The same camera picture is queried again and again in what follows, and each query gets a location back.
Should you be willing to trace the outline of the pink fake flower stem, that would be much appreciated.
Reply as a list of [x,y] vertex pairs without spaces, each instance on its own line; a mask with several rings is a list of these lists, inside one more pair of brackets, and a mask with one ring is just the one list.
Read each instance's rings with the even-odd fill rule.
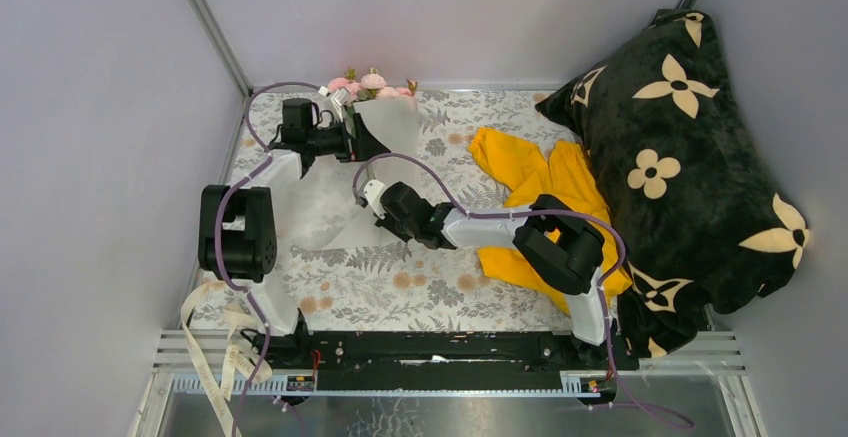
[[407,79],[405,86],[393,87],[390,89],[392,97],[414,97],[418,90],[418,81]]
[[357,72],[354,68],[348,68],[341,77],[329,81],[326,88],[330,93],[344,90],[346,92],[346,100],[349,102],[355,101],[358,98],[358,93],[362,90],[361,84],[357,80]]
[[373,100],[385,94],[388,84],[377,68],[369,68],[358,81],[356,97],[359,100]]

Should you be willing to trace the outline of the white wrapping paper sheet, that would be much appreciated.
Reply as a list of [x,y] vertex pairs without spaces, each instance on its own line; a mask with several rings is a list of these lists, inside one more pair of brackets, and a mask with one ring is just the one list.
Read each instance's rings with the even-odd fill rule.
[[420,115],[413,97],[388,97],[352,104],[367,128],[386,150],[365,162],[341,163],[332,156],[315,160],[307,174],[286,192],[276,207],[281,223],[277,237],[284,245],[305,250],[347,250],[383,246],[396,237],[375,225],[377,218],[360,203],[360,191],[370,179],[386,185],[403,181],[420,189],[418,170],[392,154],[413,156],[418,150]]

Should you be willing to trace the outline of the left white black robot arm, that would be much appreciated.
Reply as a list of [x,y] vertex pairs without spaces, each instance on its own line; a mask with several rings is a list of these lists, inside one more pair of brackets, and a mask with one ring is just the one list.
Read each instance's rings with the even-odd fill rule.
[[304,364],[311,344],[299,334],[305,330],[300,309],[269,276],[282,226],[275,209],[317,158],[360,162],[385,150],[352,106],[321,110],[310,99],[290,98],[282,103],[281,123],[258,166],[234,184],[208,185],[201,193],[199,265],[245,293],[250,328],[285,367]]

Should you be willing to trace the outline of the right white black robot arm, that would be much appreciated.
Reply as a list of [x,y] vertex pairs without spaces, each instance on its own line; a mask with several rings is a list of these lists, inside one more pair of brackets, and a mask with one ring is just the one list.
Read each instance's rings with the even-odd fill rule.
[[609,311],[601,300],[603,245],[612,238],[615,266],[624,244],[606,222],[569,209],[556,197],[540,195],[530,206],[471,210],[455,202],[432,204],[411,186],[372,179],[360,191],[360,203],[376,225],[401,240],[429,249],[495,247],[518,251],[542,281],[565,298],[572,320],[575,359],[597,369],[613,355]]

